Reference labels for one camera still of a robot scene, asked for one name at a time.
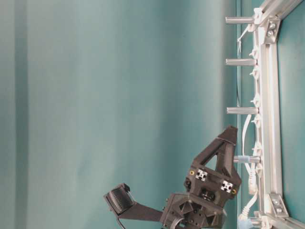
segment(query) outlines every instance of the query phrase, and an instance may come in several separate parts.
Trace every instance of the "aluminum frame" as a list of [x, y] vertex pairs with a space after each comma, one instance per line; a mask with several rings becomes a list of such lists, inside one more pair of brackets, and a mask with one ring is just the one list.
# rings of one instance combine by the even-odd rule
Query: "aluminum frame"
[[[282, 153], [279, 109], [279, 84], [277, 61], [277, 36], [283, 20], [303, 0], [265, 0], [255, 15], [249, 17], [226, 18], [226, 23], [241, 24], [252, 21], [253, 60], [257, 60], [252, 75], [255, 81], [255, 98], [253, 103], [259, 110], [255, 116], [256, 149], [261, 156], [262, 173], [259, 176], [259, 220], [266, 220], [270, 226], [278, 229], [305, 229], [305, 224], [277, 214], [271, 197], [277, 195], [282, 199]], [[226, 60], [230, 65], [243, 65], [236, 59]]]

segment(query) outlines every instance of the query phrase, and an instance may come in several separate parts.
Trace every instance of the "metal bracket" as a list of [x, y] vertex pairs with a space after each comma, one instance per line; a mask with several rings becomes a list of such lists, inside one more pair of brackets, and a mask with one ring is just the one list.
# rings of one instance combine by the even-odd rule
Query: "metal bracket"
[[273, 193], [269, 194], [269, 198], [275, 217], [288, 218], [289, 214], [281, 195]]

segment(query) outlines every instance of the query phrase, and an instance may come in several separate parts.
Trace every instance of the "teal backdrop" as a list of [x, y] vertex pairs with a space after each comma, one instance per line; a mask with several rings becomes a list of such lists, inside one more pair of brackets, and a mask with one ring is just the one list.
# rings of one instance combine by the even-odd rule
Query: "teal backdrop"
[[184, 191], [193, 157], [236, 124], [235, 4], [2, 0], [0, 228], [118, 228], [102, 198], [115, 185], [157, 209]]

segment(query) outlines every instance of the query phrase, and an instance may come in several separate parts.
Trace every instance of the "metal rod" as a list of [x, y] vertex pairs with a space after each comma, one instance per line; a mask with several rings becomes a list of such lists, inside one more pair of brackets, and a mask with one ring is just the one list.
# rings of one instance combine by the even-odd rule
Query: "metal rod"
[[255, 59], [225, 59], [225, 65], [232, 66], [255, 66], [257, 60]]
[[250, 218], [253, 227], [261, 228], [262, 227], [262, 220], [260, 218]]
[[253, 17], [225, 17], [226, 24], [252, 24], [254, 23]]
[[237, 114], [237, 115], [255, 115], [258, 113], [256, 107], [227, 107], [227, 114]]
[[260, 156], [234, 156], [234, 163], [260, 163]]

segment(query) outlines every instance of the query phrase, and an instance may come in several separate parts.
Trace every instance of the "gripper jaw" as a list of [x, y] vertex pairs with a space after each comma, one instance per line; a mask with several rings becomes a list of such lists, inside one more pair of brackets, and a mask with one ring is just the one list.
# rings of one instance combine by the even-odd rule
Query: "gripper jaw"
[[[119, 219], [159, 221], [168, 229], [221, 228], [226, 218], [224, 205], [239, 190], [241, 179], [233, 165], [237, 128], [229, 126], [193, 161], [186, 176], [185, 194], [171, 194], [164, 211], [135, 202], [130, 188], [120, 184], [104, 198]], [[217, 157], [215, 170], [206, 164]]]

